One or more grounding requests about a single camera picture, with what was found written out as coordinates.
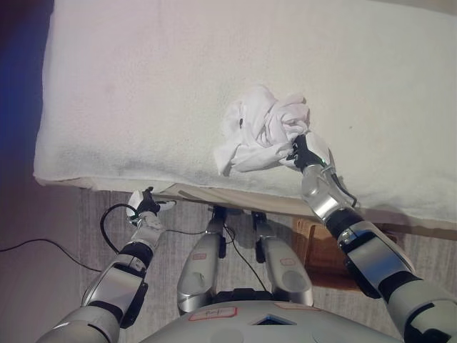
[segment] gray carpet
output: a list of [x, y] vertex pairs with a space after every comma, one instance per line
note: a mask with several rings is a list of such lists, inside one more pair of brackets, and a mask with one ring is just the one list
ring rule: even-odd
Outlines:
[[[113, 256], [99, 232], [99, 220], [109, 206], [127, 202], [129, 194], [121, 192], [91, 192], [81, 190], [79, 256], [92, 266], [103, 268]], [[106, 220], [107, 232], [117, 247], [122, 247], [133, 233], [134, 227], [126, 223], [122, 209], [112, 212]], [[211, 217], [209, 207], [190, 202], [179, 202], [174, 209], [160, 213], [166, 228], [186, 232], [199, 232], [206, 228]], [[292, 218], [269, 215], [271, 226], [287, 242], [291, 239]], [[251, 216], [244, 213], [229, 215], [227, 224], [236, 231], [236, 244], [252, 264], [263, 282], [270, 284], [266, 270], [255, 261], [254, 235]], [[179, 316], [176, 307], [176, 285], [187, 255], [199, 236], [166, 233], [161, 240], [149, 267], [146, 281], [149, 291], [135, 325], [122, 330], [120, 342], [137, 343]], [[417, 275], [457, 293], [457, 242], [404, 235], [400, 245], [416, 266]], [[81, 295], [94, 277], [93, 272], [81, 269]], [[227, 247], [227, 257], [220, 260], [218, 290], [236, 287], [261, 286], [251, 270], [236, 255], [232, 246]], [[366, 298], [360, 292], [344, 292], [322, 287], [314, 288], [315, 306], [360, 322], [393, 337], [400, 337], [391, 323], [381, 301]]]

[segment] floor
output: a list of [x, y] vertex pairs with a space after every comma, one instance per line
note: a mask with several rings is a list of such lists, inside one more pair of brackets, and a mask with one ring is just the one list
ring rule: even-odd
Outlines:
[[[99, 234], [99, 218], [107, 207], [126, 202], [128, 198], [129, 194], [121, 192], [81, 190], [79, 256], [83, 261], [90, 262], [93, 267], [102, 268], [113, 256]], [[106, 221], [106, 227], [115, 245], [120, 247], [129, 239], [134, 228], [126, 223], [123, 210], [112, 214]], [[205, 229], [211, 212], [206, 205], [179, 202], [174, 209], [160, 213], [159, 217], [169, 229], [199, 232]], [[276, 233], [289, 242], [291, 218], [277, 215], [269, 215], [268, 218]], [[266, 270], [255, 262], [251, 216], [244, 213], [230, 214], [227, 224], [236, 231], [236, 244], [241, 253], [253, 265], [264, 283], [269, 285]], [[177, 318], [179, 313], [176, 308], [176, 284], [185, 259], [197, 239], [198, 236], [176, 233], [167, 233], [162, 239], [147, 275], [149, 291], [145, 305], [135, 325], [122, 332], [120, 342], [138, 342]], [[401, 237], [400, 244], [416, 265], [418, 276], [457, 293], [457, 242], [405, 235]], [[82, 294], [94, 273], [80, 269], [80, 275]], [[235, 287], [260, 289], [249, 268], [235, 254], [233, 247], [228, 247], [227, 258], [219, 264], [218, 290]], [[321, 287], [315, 287], [314, 299], [316, 307], [400, 338], [381, 301], [366, 298], [360, 292]]]
[[[46, 237], [76, 255], [79, 190], [42, 187], [30, 174], [7, 180], [0, 190], [0, 249]], [[44, 242], [1, 253], [0, 342], [35, 342], [77, 308], [80, 268]]]

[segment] white towel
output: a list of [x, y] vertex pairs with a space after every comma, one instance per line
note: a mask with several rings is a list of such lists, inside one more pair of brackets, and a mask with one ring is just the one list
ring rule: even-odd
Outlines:
[[214, 163], [224, 110], [265, 84], [306, 95], [362, 207], [457, 222], [456, 23], [382, 1], [55, 0], [35, 177], [299, 198], [291, 168]]
[[214, 149], [219, 174], [265, 169], [275, 162], [293, 166], [286, 157], [291, 142], [306, 132], [309, 108], [300, 94], [275, 99], [264, 86], [255, 86], [227, 109], [222, 131], [227, 142]]

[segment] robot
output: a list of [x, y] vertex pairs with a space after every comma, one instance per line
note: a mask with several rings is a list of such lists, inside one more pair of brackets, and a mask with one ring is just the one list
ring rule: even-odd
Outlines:
[[[355, 198], [339, 183], [323, 140], [312, 132], [299, 136], [289, 159], [303, 174], [303, 200], [345, 253], [345, 265], [361, 291], [384, 300], [404, 341], [457, 343], [457, 299], [418, 278], [401, 248], [357, 214]], [[146, 271], [165, 232], [157, 213], [172, 204], [155, 202], [147, 189], [135, 192], [129, 205], [136, 210], [128, 215], [137, 226], [131, 240], [95, 278], [82, 306], [38, 343], [116, 343], [120, 328], [135, 322], [148, 289]], [[298, 257], [274, 234], [265, 214], [253, 212], [252, 217], [256, 259], [266, 265], [271, 292], [216, 293], [218, 260], [225, 256], [226, 210], [214, 207], [177, 285], [181, 316], [144, 343], [399, 342], [313, 307], [312, 284]]]

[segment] black joint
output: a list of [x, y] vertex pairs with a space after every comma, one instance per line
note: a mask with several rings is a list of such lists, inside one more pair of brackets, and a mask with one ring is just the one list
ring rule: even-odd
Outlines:
[[372, 240], [374, 237], [376, 237], [376, 235], [373, 232], [365, 232], [361, 236], [355, 238], [351, 243], [342, 245], [341, 250], [343, 250], [345, 254], [348, 254], [349, 252], [352, 252], [354, 249], [357, 249], [359, 246]]
[[106, 311], [112, 313], [115, 316], [118, 323], [121, 323], [123, 314], [122, 314], [122, 310], [119, 309], [117, 306], [109, 304], [107, 302], [101, 302], [99, 300], [90, 302], [87, 306], [94, 306], [94, 307], [100, 307], [101, 309], [105, 309]]
[[451, 339], [449, 334], [446, 334], [439, 329], [431, 328], [422, 333], [417, 328], [413, 327], [413, 325], [411, 325], [412, 321], [418, 315], [434, 307], [435, 305], [433, 303], [428, 303], [427, 305], [423, 305], [411, 313], [405, 325], [405, 343], [446, 343]]
[[127, 244], [124, 248], [122, 248], [119, 254], [131, 255], [133, 257], [136, 257], [144, 263], [144, 266], [146, 268], [149, 267], [149, 264], [152, 260], [152, 256], [154, 255], [151, 248], [149, 248], [147, 245], [141, 242], [133, 242]]
[[227, 242], [223, 236], [219, 237], [219, 259], [223, 259], [226, 256]]
[[265, 262], [265, 254], [263, 253], [261, 240], [258, 240], [256, 242], [256, 261], [257, 261], [257, 263]]
[[392, 293], [394, 293], [399, 287], [403, 286], [412, 281], [422, 280], [418, 278], [416, 275], [402, 271], [396, 272], [389, 277], [386, 277], [381, 283], [379, 284], [379, 292], [382, 294], [384, 300], [388, 302], [391, 298]]
[[370, 282], [364, 277], [361, 271], [357, 268], [357, 266], [346, 257], [344, 260], [344, 265], [347, 268], [349, 274], [351, 274], [354, 281], [357, 283], [358, 288], [367, 296], [373, 299], [381, 298], [381, 295], [378, 293], [376, 288], [371, 286]]
[[353, 209], [339, 209], [330, 215], [325, 225], [327, 230], [330, 231], [331, 235], [338, 239], [341, 232], [349, 228], [350, 226], [363, 222], [363, 218], [360, 217]]
[[120, 327], [122, 329], [126, 329], [127, 327], [130, 327], [135, 323], [136, 318], [138, 318], [138, 315], [140, 313], [140, 309], [143, 306], [144, 297], [146, 296], [147, 291], [148, 284], [146, 282], [142, 282], [141, 286], [136, 291], [134, 299], [132, 300], [129, 308], [127, 309], [126, 315], [122, 319], [122, 322], [120, 324]]
[[289, 292], [283, 290], [283, 289], [277, 289], [273, 293], [273, 300], [276, 300], [277, 302], [290, 302], [290, 294]]
[[451, 336], [438, 329], [428, 329], [423, 334], [411, 325], [405, 330], [405, 343], [446, 343]]
[[257, 230], [257, 224], [259, 223], [266, 223], [266, 214], [263, 212], [251, 212], [252, 216], [252, 227], [256, 231]]
[[233, 291], [219, 292], [214, 297], [213, 304], [246, 300], [273, 300], [273, 295], [270, 292], [255, 291], [252, 288], [235, 288]]
[[133, 267], [126, 266], [125, 264], [115, 263], [113, 264], [113, 268], [126, 272], [128, 274], [135, 275], [136, 277], [144, 278], [146, 275], [146, 269], [143, 268], [142, 270], [134, 269]]
[[221, 219], [222, 223], [225, 223], [227, 219], [227, 209], [217, 205], [213, 207], [213, 219]]
[[304, 134], [301, 134], [295, 138], [292, 147], [293, 155], [295, 157], [294, 164], [301, 170], [301, 172], [303, 172], [305, 167], [311, 166], [312, 164], [320, 164], [321, 166], [325, 166], [322, 159], [308, 149], [308, 144], [306, 143], [306, 137]]
[[143, 200], [138, 205], [137, 212], [152, 212], [154, 214], [158, 214], [160, 211], [160, 205], [156, 204], [154, 199], [152, 199], [152, 190], [153, 187], [148, 187], [143, 191]]

